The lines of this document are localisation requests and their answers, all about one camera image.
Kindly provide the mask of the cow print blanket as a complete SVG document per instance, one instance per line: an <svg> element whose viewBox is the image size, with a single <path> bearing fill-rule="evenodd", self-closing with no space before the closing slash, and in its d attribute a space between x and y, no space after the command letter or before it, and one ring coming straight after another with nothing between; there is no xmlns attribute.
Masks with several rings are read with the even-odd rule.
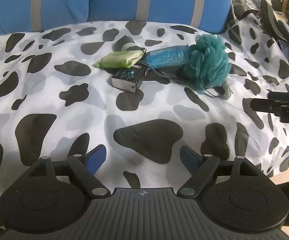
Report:
<svg viewBox="0 0 289 240"><path fill-rule="evenodd" d="M135 93L95 63L122 37L152 51L191 45L202 31L179 24L90 22L0 36L0 195L40 157L65 160L99 144L97 177L110 188L172 187L190 176L179 150L247 157L271 177L289 168L289 124L250 107L289 92L289 64L254 16L221 35L232 94L197 93L149 72ZM0 232L3 225L0 220Z"/></svg>

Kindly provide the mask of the green wet wipes pack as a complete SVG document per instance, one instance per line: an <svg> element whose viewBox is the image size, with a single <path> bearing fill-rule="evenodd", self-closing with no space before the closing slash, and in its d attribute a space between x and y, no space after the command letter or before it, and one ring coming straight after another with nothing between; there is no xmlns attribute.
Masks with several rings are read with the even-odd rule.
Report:
<svg viewBox="0 0 289 240"><path fill-rule="evenodd" d="M97 68L129 69L143 58L143 50L116 51L112 52L97 61L94 66Z"/></svg>

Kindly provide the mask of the black cartoon tissue pack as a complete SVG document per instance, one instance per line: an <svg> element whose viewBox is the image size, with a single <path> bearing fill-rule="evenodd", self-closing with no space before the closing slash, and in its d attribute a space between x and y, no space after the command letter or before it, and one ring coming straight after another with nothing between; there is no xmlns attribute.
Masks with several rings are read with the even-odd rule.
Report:
<svg viewBox="0 0 289 240"><path fill-rule="evenodd" d="M111 78L112 86L126 92L136 93L148 73L148 67L137 63L129 69L118 70Z"/></svg>

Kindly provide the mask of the blue tissue pack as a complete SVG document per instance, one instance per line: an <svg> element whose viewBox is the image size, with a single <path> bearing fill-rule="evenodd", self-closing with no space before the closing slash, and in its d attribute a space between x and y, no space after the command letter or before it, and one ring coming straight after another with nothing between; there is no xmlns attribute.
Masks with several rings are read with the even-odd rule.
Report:
<svg viewBox="0 0 289 240"><path fill-rule="evenodd" d="M172 46L146 53L143 62L152 69L181 67L189 63L189 46Z"/></svg>

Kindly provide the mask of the black roll with white band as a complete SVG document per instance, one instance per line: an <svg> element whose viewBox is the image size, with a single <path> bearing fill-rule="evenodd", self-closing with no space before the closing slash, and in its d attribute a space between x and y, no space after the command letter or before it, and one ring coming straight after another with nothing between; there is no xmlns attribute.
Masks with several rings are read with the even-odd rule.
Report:
<svg viewBox="0 0 289 240"><path fill-rule="evenodd" d="M134 51L141 50L146 51L146 48L138 46L132 37L124 35L112 46L114 52L116 51Z"/></svg>

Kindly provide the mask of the teal mesh bath loofah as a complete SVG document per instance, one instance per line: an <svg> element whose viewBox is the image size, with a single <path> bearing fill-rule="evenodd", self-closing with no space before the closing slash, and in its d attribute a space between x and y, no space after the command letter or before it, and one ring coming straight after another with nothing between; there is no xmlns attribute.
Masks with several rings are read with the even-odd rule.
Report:
<svg viewBox="0 0 289 240"><path fill-rule="evenodd" d="M223 40L215 35L196 36L189 46L189 61L183 67L191 87L202 94L204 90L223 85L231 70Z"/></svg>

